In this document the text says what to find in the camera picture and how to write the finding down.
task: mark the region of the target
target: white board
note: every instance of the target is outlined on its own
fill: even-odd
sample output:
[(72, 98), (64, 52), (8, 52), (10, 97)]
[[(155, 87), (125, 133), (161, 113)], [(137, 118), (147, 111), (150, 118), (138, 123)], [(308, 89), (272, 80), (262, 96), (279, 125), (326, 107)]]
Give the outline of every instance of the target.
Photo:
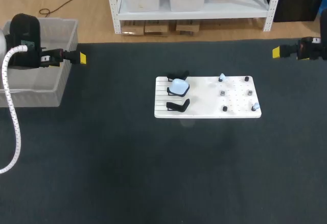
[[(260, 118), (261, 109), (252, 111), (252, 106), (259, 103), (253, 78), (245, 81), (245, 76), (226, 77), (218, 82), (219, 77), (187, 77), (190, 89), (185, 97), (171, 96), (167, 87), (171, 85), (167, 77), (157, 77), (155, 85), (154, 116), (156, 118)], [(190, 105), (185, 112), (168, 111), (167, 102), (183, 105), (186, 99)]]

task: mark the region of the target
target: dark gray mat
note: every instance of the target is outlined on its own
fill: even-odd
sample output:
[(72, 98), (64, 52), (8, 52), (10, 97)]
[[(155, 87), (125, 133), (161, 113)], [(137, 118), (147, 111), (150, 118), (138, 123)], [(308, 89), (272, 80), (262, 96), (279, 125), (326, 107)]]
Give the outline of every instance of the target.
[[(17, 109), (0, 223), (326, 223), (327, 63), (272, 60), (292, 40), (81, 44), (59, 108)], [(153, 115), (157, 76), (254, 77), (260, 119)], [(0, 165), (14, 150), (0, 109)]]

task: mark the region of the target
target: white coiled cable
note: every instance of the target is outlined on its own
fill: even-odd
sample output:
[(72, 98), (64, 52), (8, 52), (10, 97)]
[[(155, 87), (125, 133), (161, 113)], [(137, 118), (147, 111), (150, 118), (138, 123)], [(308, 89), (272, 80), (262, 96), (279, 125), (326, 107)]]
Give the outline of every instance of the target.
[(12, 118), (12, 122), (14, 124), (14, 129), (15, 129), (15, 134), (16, 134), (16, 149), (15, 149), (15, 154), (13, 159), (11, 160), (11, 162), (3, 169), (0, 169), (0, 174), (7, 172), (8, 170), (10, 170), (15, 163), (18, 160), (19, 154), (20, 154), (20, 142), (21, 142), (21, 138), (20, 138), (20, 128), (19, 128), (19, 123), (18, 123), (18, 119), (17, 119), (17, 115), (16, 115), (16, 110), (14, 107), (14, 103), (12, 102), (12, 98), (10, 95), (10, 90), (9, 90), (9, 84), (8, 84), (8, 63), (10, 58), (17, 52), (27, 52), (28, 48), (26, 45), (19, 45), (17, 47), (14, 47), (12, 49), (10, 49), (7, 54), (5, 55), (4, 61), (2, 63), (2, 82), (4, 85), (4, 90), (5, 90), (5, 94), (6, 94), (6, 99), (7, 99), (7, 103), (8, 103), (8, 107), (10, 110), (10, 114), (11, 114), (11, 118)]

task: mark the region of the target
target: cardboard box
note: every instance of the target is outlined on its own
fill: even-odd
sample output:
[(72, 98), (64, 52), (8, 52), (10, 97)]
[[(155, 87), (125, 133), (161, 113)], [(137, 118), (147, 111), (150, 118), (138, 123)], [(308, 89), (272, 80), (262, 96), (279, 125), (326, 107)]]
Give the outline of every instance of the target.
[(180, 35), (197, 35), (200, 31), (199, 20), (178, 20), (176, 24), (176, 33)]
[(121, 30), (123, 35), (144, 35), (144, 21), (123, 21)]
[(145, 34), (148, 36), (168, 36), (169, 21), (167, 20), (147, 20), (145, 22)]

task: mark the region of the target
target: light blue object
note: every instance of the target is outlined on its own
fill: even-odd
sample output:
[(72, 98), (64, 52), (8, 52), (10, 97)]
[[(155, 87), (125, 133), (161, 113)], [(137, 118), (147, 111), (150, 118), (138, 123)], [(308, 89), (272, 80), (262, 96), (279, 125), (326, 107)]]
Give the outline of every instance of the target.
[(259, 108), (260, 108), (259, 103), (255, 103), (255, 104), (253, 105), (253, 110), (257, 110), (257, 109), (259, 109)]
[(225, 74), (223, 74), (223, 73), (219, 76), (219, 79), (220, 79), (220, 80), (224, 80), (225, 78), (226, 78), (226, 76), (225, 76)]
[(169, 91), (177, 95), (184, 95), (189, 87), (190, 85), (185, 80), (174, 79)]
[(322, 0), (321, 6), (319, 8), (319, 13), (321, 14), (324, 9), (327, 8), (327, 0)]

